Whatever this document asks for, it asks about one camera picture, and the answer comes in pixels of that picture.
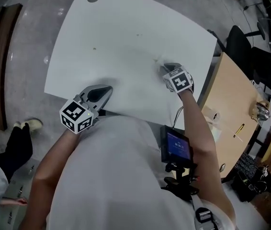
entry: black pants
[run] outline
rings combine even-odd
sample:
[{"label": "black pants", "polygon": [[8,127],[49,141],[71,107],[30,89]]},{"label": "black pants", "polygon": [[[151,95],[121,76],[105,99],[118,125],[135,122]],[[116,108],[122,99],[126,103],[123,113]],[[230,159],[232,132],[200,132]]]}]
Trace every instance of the black pants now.
[{"label": "black pants", "polygon": [[32,143],[29,126],[23,129],[14,127],[4,153],[0,154],[0,167],[4,171],[8,182],[14,172],[24,165],[32,156]]}]

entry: strap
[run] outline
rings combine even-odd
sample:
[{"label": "strap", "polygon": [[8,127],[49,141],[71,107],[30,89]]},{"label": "strap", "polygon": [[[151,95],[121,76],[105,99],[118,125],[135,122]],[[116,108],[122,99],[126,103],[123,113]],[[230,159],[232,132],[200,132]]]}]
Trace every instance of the strap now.
[{"label": "strap", "polygon": [[196,230],[216,230],[217,227],[213,222],[212,212],[203,206],[198,195],[191,195],[192,204],[195,211],[195,229]]}]

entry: white shirt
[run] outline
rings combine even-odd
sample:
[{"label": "white shirt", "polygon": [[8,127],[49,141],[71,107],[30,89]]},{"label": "white shirt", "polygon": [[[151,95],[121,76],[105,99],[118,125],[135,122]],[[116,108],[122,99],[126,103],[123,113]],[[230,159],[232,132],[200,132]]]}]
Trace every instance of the white shirt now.
[{"label": "white shirt", "polygon": [[[172,174],[146,122],[112,116],[83,136],[58,182],[47,229],[195,229],[191,203],[160,188]],[[205,206],[234,229],[219,208]]]}]

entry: white board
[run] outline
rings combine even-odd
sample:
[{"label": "white board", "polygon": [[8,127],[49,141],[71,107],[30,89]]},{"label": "white board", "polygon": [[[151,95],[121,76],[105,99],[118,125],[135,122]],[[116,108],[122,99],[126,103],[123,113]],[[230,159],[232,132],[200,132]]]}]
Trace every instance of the white board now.
[{"label": "white board", "polygon": [[[184,65],[197,100],[215,44],[202,27],[153,0],[74,0],[56,40],[45,92],[70,99],[89,85],[109,84],[113,95],[106,110],[171,126],[182,102],[166,89],[156,65]],[[176,127],[184,129],[183,113]]]}]

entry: pen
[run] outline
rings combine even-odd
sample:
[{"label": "pen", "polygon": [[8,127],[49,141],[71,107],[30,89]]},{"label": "pen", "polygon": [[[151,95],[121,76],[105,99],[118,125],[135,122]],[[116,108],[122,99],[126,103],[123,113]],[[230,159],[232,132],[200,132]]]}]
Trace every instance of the pen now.
[{"label": "pen", "polygon": [[234,134],[233,138],[238,135],[238,133],[242,130],[245,124],[242,124],[241,127],[237,130],[237,132]]}]

